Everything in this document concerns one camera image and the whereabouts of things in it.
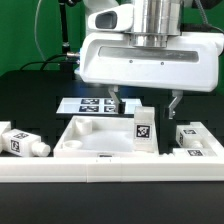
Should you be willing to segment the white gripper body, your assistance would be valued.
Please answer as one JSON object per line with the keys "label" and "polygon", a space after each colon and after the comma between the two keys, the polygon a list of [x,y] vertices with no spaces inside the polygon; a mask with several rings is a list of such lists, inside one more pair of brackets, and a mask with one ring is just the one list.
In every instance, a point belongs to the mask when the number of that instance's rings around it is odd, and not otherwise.
{"label": "white gripper body", "polygon": [[127,34],[92,33],[80,50],[88,83],[210,92],[218,84],[224,35],[184,32],[165,48],[133,47]]}

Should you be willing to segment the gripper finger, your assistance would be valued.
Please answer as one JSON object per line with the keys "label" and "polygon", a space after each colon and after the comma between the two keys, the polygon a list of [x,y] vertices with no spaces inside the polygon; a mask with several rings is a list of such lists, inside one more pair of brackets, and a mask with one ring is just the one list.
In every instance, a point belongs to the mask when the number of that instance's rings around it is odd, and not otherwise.
{"label": "gripper finger", "polygon": [[182,100],[183,91],[182,90],[173,90],[172,97],[173,97],[172,101],[164,109],[164,117],[169,120],[173,119],[176,114],[175,108],[177,107],[179,102]]}
{"label": "gripper finger", "polygon": [[112,100],[114,101],[115,112],[118,114],[124,114],[126,103],[120,98],[119,87],[118,86],[109,86],[108,92],[109,92]]}

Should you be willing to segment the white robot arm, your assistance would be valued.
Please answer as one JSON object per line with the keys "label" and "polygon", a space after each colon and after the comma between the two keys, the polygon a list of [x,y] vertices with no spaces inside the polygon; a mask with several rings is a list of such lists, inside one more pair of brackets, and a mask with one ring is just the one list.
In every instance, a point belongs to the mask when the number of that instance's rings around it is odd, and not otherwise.
{"label": "white robot arm", "polygon": [[181,26],[182,10],[192,0],[87,0],[86,36],[80,49],[79,74],[87,83],[170,89],[173,101],[185,91],[210,92],[218,84],[218,57],[224,52],[224,33],[208,24],[199,32]]}

